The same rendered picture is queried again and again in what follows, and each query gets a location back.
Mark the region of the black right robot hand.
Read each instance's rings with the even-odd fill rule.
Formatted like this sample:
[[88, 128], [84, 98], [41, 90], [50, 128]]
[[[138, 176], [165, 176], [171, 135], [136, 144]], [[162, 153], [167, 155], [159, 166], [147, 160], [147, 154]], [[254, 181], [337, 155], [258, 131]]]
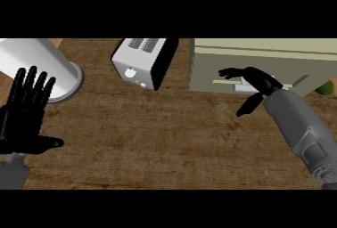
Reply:
[[246, 98], [240, 108], [235, 113], [238, 117], [249, 114], [254, 111], [263, 101], [263, 96], [270, 96], [276, 90], [282, 89], [282, 84], [279, 81], [264, 71], [254, 67], [245, 67], [243, 69], [220, 69], [218, 76], [224, 77], [226, 79], [242, 77], [257, 89], [257, 92]]

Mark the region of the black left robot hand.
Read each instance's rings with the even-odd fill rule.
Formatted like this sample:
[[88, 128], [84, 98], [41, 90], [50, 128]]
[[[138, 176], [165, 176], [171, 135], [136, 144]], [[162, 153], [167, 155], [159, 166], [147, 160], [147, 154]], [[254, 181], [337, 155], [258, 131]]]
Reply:
[[19, 68], [10, 87], [5, 105], [0, 107], [0, 154], [42, 154], [63, 146], [60, 138], [39, 135], [44, 108], [54, 86], [37, 67]]

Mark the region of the olive drawer cabinet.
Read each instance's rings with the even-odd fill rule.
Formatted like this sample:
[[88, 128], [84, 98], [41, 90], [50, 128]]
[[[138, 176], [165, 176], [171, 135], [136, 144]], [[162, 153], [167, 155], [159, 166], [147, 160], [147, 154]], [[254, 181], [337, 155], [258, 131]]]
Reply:
[[[193, 38], [189, 43], [189, 70], [196, 53], [337, 61], [337, 38]], [[239, 79], [240, 83], [235, 85], [252, 88]]]

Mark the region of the white cup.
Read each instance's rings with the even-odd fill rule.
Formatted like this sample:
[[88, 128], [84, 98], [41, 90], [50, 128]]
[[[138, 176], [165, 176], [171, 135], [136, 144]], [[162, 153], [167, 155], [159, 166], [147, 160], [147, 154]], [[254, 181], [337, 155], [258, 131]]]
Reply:
[[81, 67], [66, 59], [47, 38], [0, 38], [0, 71], [14, 77], [17, 69], [31, 66], [56, 78], [48, 103], [66, 101], [84, 82]]

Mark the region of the green round vegetable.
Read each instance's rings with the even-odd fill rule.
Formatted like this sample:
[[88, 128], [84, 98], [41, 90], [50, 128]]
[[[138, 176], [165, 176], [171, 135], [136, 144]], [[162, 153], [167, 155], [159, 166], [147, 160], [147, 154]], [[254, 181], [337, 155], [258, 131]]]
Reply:
[[332, 81], [329, 80], [322, 86], [316, 88], [314, 92], [320, 95], [331, 95], [334, 94], [334, 89], [335, 89], [335, 86]]

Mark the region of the white and black toaster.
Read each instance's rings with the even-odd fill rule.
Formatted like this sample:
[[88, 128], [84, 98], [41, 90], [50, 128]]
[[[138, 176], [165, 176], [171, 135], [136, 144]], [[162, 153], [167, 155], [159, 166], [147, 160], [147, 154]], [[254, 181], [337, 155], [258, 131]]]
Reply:
[[178, 45], [177, 38], [124, 38], [110, 55], [118, 76], [156, 91]]

